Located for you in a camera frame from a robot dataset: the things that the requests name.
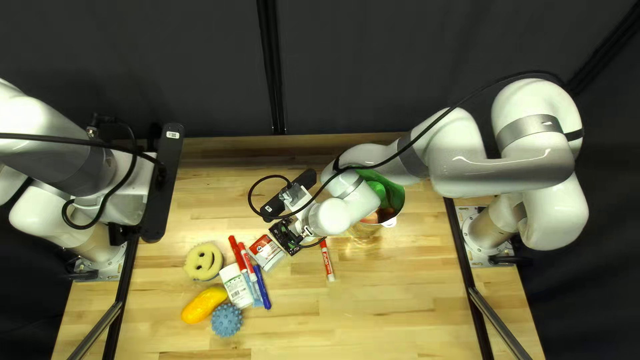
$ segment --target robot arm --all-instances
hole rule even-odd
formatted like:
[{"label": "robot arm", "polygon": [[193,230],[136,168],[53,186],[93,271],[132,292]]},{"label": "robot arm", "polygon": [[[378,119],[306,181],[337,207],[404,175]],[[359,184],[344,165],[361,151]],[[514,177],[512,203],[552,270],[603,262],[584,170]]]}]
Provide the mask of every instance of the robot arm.
[{"label": "robot arm", "polygon": [[[0,133],[100,141],[52,107],[2,79]],[[97,146],[2,138],[0,204],[12,197],[27,177],[33,178],[10,212],[11,224],[20,231],[75,252],[92,269],[117,268],[124,250],[111,246],[106,223],[140,223],[153,164],[137,161],[127,182],[105,203],[100,222],[87,229],[67,225],[61,210],[64,203],[74,197],[74,204],[67,211],[68,218],[79,225],[90,223],[105,194],[123,181],[132,163],[131,157],[131,154]]]},{"label": "robot arm", "polygon": [[[395,154],[442,112],[434,114],[394,143],[357,145],[343,153],[339,167],[373,165]],[[551,250],[572,242],[582,231],[588,207],[573,173],[582,138],[582,122],[571,97],[559,86],[541,79],[523,79],[505,87],[492,106],[492,127],[500,159],[488,159],[473,117],[457,108],[411,148],[376,168],[387,179],[409,185],[425,177],[444,197],[499,195],[475,222],[479,247],[490,249],[517,232],[533,249]],[[333,162],[323,170],[322,183],[335,174]],[[312,204],[314,213],[298,214],[302,224],[319,224],[306,235],[339,234],[380,205],[375,193],[354,170],[327,184],[338,201]],[[339,222],[339,226],[329,223]]]}]

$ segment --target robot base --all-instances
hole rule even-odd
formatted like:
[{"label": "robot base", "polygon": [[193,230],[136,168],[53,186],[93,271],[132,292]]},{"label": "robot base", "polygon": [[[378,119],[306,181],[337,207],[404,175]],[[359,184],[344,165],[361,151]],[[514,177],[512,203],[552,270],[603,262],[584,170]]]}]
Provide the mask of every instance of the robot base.
[{"label": "robot base", "polygon": [[465,240],[465,248],[467,249],[467,258],[469,265],[472,268],[491,268],[491,267],[505,267],[513,266],[513,264],[496,264],[493,265],[489,262],[490,255],[503,255],[513,256],[513,247],[509,241],[505,241],[495,249],[480,249],[475,246],[469,238],[466,229],[469,227],[469,223],[482,211],[483,206],[456,206],[456,213],[458,214],[458,226],[462,230],[462,237]]},{"label": "robot base", "polygon": [[124,266],[125,253],[127,244],[120,246],[120,251],[111,260],[106,263],[92,263],[91,261],[80,258],[76,261],[74,267],[75,274],[86,274],[86,277],[76,277],[75,282],[97,282],[97,281],[120,281],[120,273]]}]

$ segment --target black cable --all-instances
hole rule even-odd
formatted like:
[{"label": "black cable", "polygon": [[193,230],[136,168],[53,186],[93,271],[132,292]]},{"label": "black cable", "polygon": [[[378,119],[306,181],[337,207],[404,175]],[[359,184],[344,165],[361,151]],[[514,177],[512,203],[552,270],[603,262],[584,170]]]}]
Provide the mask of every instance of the black cable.
[{"label": "black cable", "polygon": [[317,246],[318,244],[320,244],[321,242],[323,242],[323,240],[324,240],[324,239],[326,239],[326,236],[323,236],[322,238],[320,238],[320,240],[318,240],[317,242],[315,242],[315,243],[313,243],[313,244],[310,244],[310,245],[301,245],[301,244],[297,244],[297,245],[296,245],[295,243],[293,243],[293,242],[291,242],[291,241],[289,241],[289,243],[290,243],[291,245],[293,245],[293,246],[297,246],[297,247],[301,247],[301,248],[303,248],[303,249],[306,249],[306,248],[308,248],[308,247],[314,247],[314,246]]},{"label": "black cable", "polygon": [[100,221],[100,217],[102,217],[102,213],[104,212],[104,209],[106,207],[107,201],[109,200],[109,198],[116,193],[127,181],[129,181],[129,178],[131,178],[131,174],[133,174],[133,171],[136,168],[136,162],[138,160],[138,157],[135,155],[135,150],[136,147],[138,146],[138,142],[136,140],[136,135],[134,135],[133,130],[131,129],[131,126],[129,126],[126,122],[118,120],[118,119],[114,119],[114,121],[117,124],[120,124],[122,127],[126,128],[129,132],[129,138],[131,139],[131,147],[132,147],[132,151],[130,152],[131,154],[133,154],[133,156],[131,156],[131,162],[129,164],[129,169],[127,170],[127,173],[124,175],[124,177],[122,178],[122,180],[120,180],[120,182],[118,182],[114,187],[112,187],[111,190],[109,190],[104,197],[102,198],[102,202],[100,203],[100,207],[98,208],[98,212],[95,214],[95,217],[93,218],[93,220],[91,220],[89,223],[85,224],[85,225],[77,225],[75,223],[73,223],[73,221],[71,221],[71,219],[69,218],[69,216],[67,215],[67,209],[69,208],[69,206],[71,206],[75,199],[70,199],[68,201],[65,202],[64,205],[62,205],[62,220],[65,221],[65,223],[67,225],[69,225],[70,227],[77,229],[77,230],[86,230],[89,229],[90,227],[94,226],[95,224],[98,223],[98,221]]},{"label": "black cable", "polygon": [[135,148],[132,150],[124,146],[115,145],[115,144],[106,143],[106,142],[99,142],[96,140],[80,140],[80,139],[73,139],[73,138],[64,138],[60,136],[14,134],[14,133],[0,133],[0,139],[32,140],[32,141],[38,141],[38,142],[67,143],[70,145],[102,147],[103,149],[122,151],[122,152],[126,152],[127,154],[138,156],[140,158],[143,158],[144,160],[147,160],[153,164],[156,164],[159,167],[159,169],[162,169],[162,171],[166,170],[166,166],[162,161],[148,154],[145,154],[144,152],[138,152]]},{"label": "black cable", "polygon": [[253,184],[253,186],[249,190],[249,194],[248,194],[249,207],[251,208],[251,210],[254,213],[256,213],[258,216],[263,217],[263,218],[268,218],[268,219],[271,219],[271,220],[280,220],[280,219],[284,219],[284,218],[289,218],[289,217],[299,213],[300,211],[304,210],[307,206],[311,205],[311,203],[314,202],[317,199],[317,197],[320,195],[320,193],[324,190],[324,188],[327,186],[327,184],[329,184],[331,181],[333,181],[338,175],[342,174],[343,172],[345,172],[347,170],[370,170],[370,169],[374,169],[374,168],[378,168],[378,167],[381,167],[383,165],[386,165],[387,163],[389,163],[390,161],[392,161],[393,159],[397,158],[402,153],[407,151],[410,147],[412,147],[416,142],[418,142],[418,140],[420,140],[420,138],[422,138],[427,132],[429,132],[429,130],[431,130],[434,126],[436,126],[437,123],[439,123],[444,117],[446,117],[448,114],[450,114],[453,110],[455,110],[456,108],[462,106],[462,104],[464,104],[467,101],[473,99],[475,96],[479,95],[480,93],[484,92],[485,90],[487,90],[489,88],[492,88],[492,87],[494,87],[496,85],[499,85],[501,83],[504,83],[506,81],[514,80],[516,78],[520,78],[522,76],[540,76],[540,75],[545,75],[545,76],[552,77],[553,79],[555,79],[558,82],[559,85],[563,85],[564,84],[564,81],[557,74],[554,74],[553,72],[549,72],[549,71],[545,71],[545,70],[522,71],[522,72],[517,72],[517,73],[512,74],[512,75],[504,76],[502,78],[498,78],[498,79],[492,81],[491,83],[489,83],[487,85],[484,85],[484,86],[481,86],[481,87],[475,89],[469,95],[467,95],[464,98],[462,98],[462,100],[458,101],[454,106],[451,106],[450,108],[446,109],[442,114],[440,114],[440,116],[438,116],[427,127],[425,127],[424,130],[422,130],[413,140],[411,140],[405,146],[403,146],[402,149],[398,150],[395,154],[389,156],[387,159],[384,159],[383,161],[381,161],[381,162],[379,162],[377,164],[373,164],[373,165],[369,165],[369,166],[348,165],[348,166],[346,166],[344,168],[340,168],[339,167],[340,156],[338,156],[334,160],[334,163],[333,163],[333,169],[334,169],[334,171],[336,171],[336,173],[334,175],[332,175],[331,177],[329,177],[329,179],[327,179],[327,181],[325,181],[324,184],[322,186],[320,186],[320,189],[318,189],[316,191],[316,193],[313,196],[311,196],[311,199],[309,199],[309,201],[307,201],[307,203],[304,204],[303,206],[301,206],[298,210],[292,211],[292,212],[290,212],[288,214],[285,214],[285,215],[279,215],[279,216],[267,215],[267,214],[263,214],[260,211],[258,211],[255,208],[255,206],[253,205],[253,203],[251,202],[251,195],[253,193],[253,189],[255,189],[255,187],[259,183],[262,182],[261,181],[262,179],[258,180],[258,182]]}]

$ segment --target dry erase marker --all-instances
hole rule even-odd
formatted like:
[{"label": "dry erase marker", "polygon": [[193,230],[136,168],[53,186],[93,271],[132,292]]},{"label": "dry erase marker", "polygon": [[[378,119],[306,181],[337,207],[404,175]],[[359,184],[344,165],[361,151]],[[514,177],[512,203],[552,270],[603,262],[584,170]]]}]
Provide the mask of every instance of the dry erase marker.
[{"label": "dry erase marker", "polygon": [[335,281],[335,275],[333,274],[333,268],[331,267],[331,260],[329,259],[329,250],[326,248],[325,240],[320,243],[320,248],[322,250],[324,268],[326,269],[326,279],[329,281]]},{"label": "dry erase marker", "polygon": [[242,254],[240,254],[240,249],[238,248],[238,244],[236,243],[236,237],[231,235],[229,236],[229,245],[231,245],[231,250],[234,251],[234,256],[236,257],[236,262],[238,263],[238,267],[241,272],[246,272],[246,265],[244,264],[244,259]]},{"label": "dry erase marker", "polygon": [[249,253],[246,251],[246,248],[244,247],[244,243],[243,242],[239,242],[238,243],[238,248],[240,249],[240,255],[242,255],[242,257],[244,259],[244,263],[246,265],[246,268],[247,268],[247,270],[249,270],[249,279],[251,279],[251,282],[258,281],[258,277],[255,275],[255,272],[253,271],[253,265],[251,264],[251,259],[249,258]]}]

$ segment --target yellow sponge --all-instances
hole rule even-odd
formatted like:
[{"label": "yellow sponge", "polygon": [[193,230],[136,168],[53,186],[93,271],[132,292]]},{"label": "yellow sponge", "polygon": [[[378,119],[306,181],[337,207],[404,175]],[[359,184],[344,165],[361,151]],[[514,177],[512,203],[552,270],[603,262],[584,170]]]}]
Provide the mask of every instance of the yellow sponge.
[{"label": "yellow sponge", "polygon": [[211,280],[222,268],[222,252],[213,243],[198,244],[189,251],[182,268],[193,280]]}]

